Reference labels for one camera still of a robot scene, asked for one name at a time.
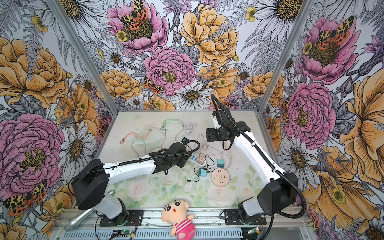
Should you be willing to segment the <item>pink plug adapter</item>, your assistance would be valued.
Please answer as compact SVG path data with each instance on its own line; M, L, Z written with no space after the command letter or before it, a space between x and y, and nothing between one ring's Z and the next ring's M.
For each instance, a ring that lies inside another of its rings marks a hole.
M205 158L203 158L202 156L198 156L198 158L196 160L196 164L198 164L200 166L204 166L206 164Z

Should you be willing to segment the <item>teal adapter with black cable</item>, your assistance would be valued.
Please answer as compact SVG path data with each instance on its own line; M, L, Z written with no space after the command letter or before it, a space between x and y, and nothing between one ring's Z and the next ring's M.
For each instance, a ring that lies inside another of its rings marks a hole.
M203 169L203 168L199 168L198 170L198 176L199 177L206 177L207 176L207 170Z

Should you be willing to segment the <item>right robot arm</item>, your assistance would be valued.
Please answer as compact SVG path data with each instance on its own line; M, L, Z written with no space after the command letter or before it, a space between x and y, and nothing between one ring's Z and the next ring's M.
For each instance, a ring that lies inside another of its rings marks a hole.
M214 127L206 130L208 142L229 141L232 147L241 151L262 181L262 190L239 205L243 219L255 215L280 216L299 219L306 214L307 205L298 187L298 178L286 173L260 146L251 129L243 122L236 122L229 109L213 112Z

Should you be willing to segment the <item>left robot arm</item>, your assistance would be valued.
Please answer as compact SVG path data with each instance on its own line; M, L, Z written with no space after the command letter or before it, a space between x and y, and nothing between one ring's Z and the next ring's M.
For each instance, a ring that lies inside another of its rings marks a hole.
M92 209L104 220L119 226L129 219L129 212L123 201L107 191L115 183L142 175L168 174L172 167L183 168L188 159L200 148L197 140L183 138L167 149L151 152L136 160L120 163L102 163L94 159L72 180L73 194L81 211Z

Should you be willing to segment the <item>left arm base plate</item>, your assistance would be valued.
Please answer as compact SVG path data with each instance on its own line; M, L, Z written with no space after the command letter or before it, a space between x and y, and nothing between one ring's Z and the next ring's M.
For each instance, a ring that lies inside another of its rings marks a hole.
M127 210L113 219L102 215L100 227L139 227L142 225L144 210Z

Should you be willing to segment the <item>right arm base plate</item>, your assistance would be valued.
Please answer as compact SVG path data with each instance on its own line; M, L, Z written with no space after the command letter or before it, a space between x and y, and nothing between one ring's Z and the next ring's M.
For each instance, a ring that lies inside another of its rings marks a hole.
M245 211L240 209L224 209L223 219L225 220L227 226L261 226L267 224L266 218L261 214L249 216Z

